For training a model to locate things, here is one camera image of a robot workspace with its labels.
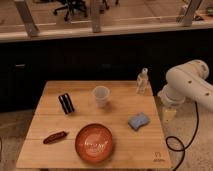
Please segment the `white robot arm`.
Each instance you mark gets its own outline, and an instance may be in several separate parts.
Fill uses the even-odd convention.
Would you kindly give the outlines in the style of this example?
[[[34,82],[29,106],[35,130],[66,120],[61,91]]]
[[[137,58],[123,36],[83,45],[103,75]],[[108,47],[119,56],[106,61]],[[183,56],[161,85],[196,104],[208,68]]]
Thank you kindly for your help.
[[[206,81],[208,76],[209,67],[202,60],[170,68],[166,72],[166,84],[157,94],[163,105],[163,121],[173,119],[187,98],[213,113],[213,85]]]

